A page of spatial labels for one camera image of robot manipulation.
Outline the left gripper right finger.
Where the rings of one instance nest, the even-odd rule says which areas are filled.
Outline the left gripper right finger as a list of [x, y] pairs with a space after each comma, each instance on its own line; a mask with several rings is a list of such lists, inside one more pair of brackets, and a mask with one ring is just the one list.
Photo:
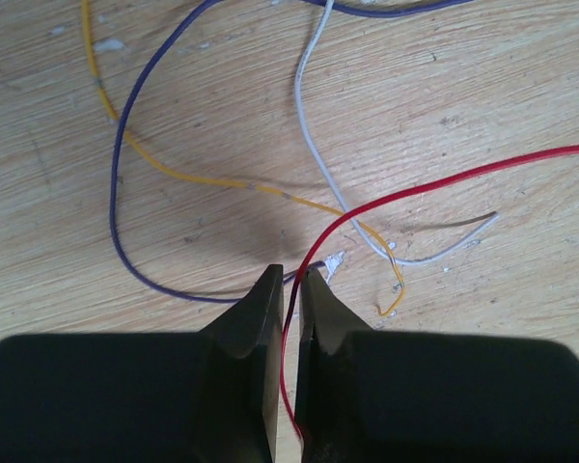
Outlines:
[[301, 285], [306, 462], [579, 462], [579, 360], [551, 340], [377, 331]]

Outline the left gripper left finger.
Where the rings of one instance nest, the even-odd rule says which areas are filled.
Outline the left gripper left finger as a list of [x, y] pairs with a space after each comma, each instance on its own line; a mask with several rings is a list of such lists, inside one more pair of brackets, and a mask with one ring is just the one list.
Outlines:
[[0, 462], [271, 462], [283, 269], [196, 332], [0, 341]]

